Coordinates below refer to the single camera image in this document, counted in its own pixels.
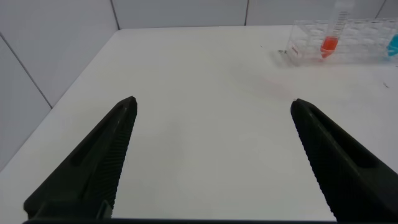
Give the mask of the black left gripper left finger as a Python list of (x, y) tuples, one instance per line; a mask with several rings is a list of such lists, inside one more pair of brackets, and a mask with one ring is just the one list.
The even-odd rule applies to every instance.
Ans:
[(110, 218), (137, 116), (121, 100), (24, 202), (30, 220)]

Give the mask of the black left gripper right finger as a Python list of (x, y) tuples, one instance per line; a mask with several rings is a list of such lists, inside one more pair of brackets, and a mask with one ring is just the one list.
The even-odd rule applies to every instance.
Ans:
[(397, 173), (315, 105), (290, 113), (312, 171), (338, 222), (397, 222)]

